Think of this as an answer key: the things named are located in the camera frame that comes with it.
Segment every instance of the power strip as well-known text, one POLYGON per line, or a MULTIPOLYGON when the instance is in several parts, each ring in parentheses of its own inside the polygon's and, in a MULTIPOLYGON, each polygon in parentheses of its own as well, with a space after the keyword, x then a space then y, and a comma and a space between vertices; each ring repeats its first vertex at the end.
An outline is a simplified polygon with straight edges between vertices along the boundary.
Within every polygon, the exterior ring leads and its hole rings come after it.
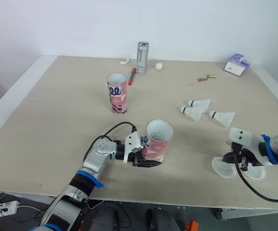
POLYGON ((10 201, 7 203, 0 204, 0 217, 5 217, 5 216, 12 215, 12 214, 16 214, 18 205, 19 205, 18 201, 10 201))

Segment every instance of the white wall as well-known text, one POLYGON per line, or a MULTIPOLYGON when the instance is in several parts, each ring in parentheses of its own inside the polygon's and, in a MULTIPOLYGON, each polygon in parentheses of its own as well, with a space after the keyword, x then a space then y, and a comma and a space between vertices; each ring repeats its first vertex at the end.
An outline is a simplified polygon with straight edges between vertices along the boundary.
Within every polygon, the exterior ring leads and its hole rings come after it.
POLYGON ((0 0, 0 82, 41 54, 225 61, 239 52, 278 81, 278 0, 0 0))

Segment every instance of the tabletop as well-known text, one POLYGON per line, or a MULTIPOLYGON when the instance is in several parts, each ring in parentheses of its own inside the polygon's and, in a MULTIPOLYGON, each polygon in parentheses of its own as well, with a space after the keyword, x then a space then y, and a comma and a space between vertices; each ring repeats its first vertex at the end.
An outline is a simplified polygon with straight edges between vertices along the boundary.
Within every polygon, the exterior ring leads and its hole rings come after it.
MULTIPOLYGON (((143 135, 148 121, 170 122, 173 139, 162 165, 132 167, 110 161, 91 198, 236 208, 278 208, 251 192, 238 178, 225 179, 212 159, 230 151, 230 128, 202 115, 199 122, 180 112, 189 100, 211 98, 208 111, 236 112, 231 127, 256 135, 278 135, 278 100, 251 70, 242 77, 223 71, 223 63, 149 60, 147 72, 127 86, 127 112, 111 112, 106 77, 130 76, 135 60, 59 56, 0 129, 0 191, 57 195, 80 167, 91 142, 121 121, 143 135), (199 77, 219 77, 198 82, 199 77)), ((124 139, 131 128, 110 133, 124 139)), ((248 179, 260 193, 278 199, 278 166, 264 180, 248 179)))

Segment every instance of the blue ring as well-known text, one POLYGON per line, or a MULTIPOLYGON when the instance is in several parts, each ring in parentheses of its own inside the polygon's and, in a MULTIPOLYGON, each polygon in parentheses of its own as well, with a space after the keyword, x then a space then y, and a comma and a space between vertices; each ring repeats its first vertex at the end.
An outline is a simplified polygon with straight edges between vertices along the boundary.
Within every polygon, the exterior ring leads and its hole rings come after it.
POLYGON ((52 230, 54 230, 54 231, 62 231, 61 228, 59 228, 58 226, 53 225, 53 224, 44 224, 43 226, 44 226, 44 227, 48 227, 48 228, 50 228, 50 229, 52 229, 52 230))
POLYGON ((100 183, 95 177, 93 177, 91 174, 89 174, 87 172, 79 170, 77 172, 77 174, 85 176, 85 177, 89 178, 90 180, 92 180, 95 183, 97 188, 103 188, 104 187, 104 185, 102 183, 100 183))
POLYGON ((266 151, 267 151, 267 155, 269 157, 270 162, 272 162, 272 164, 274 164, 274 165, 278 165, 278 162, 275 159, 274 153, 270 147, 270 137, 266 136, 265 134, 263 134, 261 136, 263 137, 263 140, 265 141, 266 151))

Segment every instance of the paper cup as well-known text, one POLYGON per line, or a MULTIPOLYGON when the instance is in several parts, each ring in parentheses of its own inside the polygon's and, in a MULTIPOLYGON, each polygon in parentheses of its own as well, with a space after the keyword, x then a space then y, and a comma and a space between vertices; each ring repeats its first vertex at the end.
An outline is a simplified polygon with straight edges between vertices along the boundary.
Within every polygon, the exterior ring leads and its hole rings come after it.
POLYGON ((172 136, 173 127, 169 122, 162 119, 149 121, 144 135, 143 159, 163 162, 172 136))
POLYGON ((112 111, 116 114, 127 110, 127 78, 122 73, 108 75, 107 83, 112 111))

